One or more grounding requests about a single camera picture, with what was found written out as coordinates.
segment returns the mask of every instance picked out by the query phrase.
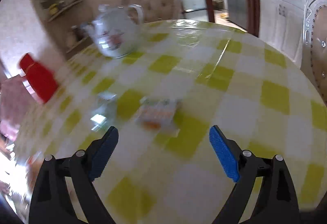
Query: white teapot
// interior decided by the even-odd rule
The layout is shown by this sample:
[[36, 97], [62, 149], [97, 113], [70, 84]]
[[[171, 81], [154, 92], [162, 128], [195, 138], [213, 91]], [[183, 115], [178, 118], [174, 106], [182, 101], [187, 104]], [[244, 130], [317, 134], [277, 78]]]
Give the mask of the white teapot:
[[127, 9], [136, 9], [138, 23], [143, 23], [143, 10], [140, 5], [110, 8], [99, 5], [99, 15], [92, 25], [85, 27], [99, 51], [108, 57], [119, 58], [131, 53], [138, 45], [140, 26], [127, 15]]

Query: pink cloth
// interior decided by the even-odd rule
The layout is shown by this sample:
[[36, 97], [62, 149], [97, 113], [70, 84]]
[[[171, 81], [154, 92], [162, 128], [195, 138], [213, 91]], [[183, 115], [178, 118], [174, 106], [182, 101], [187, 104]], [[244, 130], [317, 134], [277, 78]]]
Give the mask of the pink cloth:
[[0, 131], [10, 140], [16, 140], [25, 113], [35, 103], [22, 83], [23, 78], [16, 75], [1, 84]]

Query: round table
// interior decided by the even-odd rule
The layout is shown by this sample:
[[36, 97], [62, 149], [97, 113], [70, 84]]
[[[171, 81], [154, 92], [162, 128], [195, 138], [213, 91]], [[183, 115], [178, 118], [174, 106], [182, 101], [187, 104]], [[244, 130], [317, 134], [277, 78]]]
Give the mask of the round table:
[[[212, 223], [234, 185], [209, 142], [215, 124], [256, 156], [282, 155], [300, 208], [318, 204], [327, 190], [326, 107], [288, 58], [238, 29], [193, 20], [144, 24], [140, 37], [124, 58], [91, 45], [68, 61], [51, 100], [25, 116], [16, 159], [63, 158], [101, 138], [105, 129], [90, 119], [97, 94], [108, 91], [118, 98], [109, 125], [119, 142], [94, 186], [116, 223]], [[177, 137], [135, 122], [144, 96], [181, 99]]]

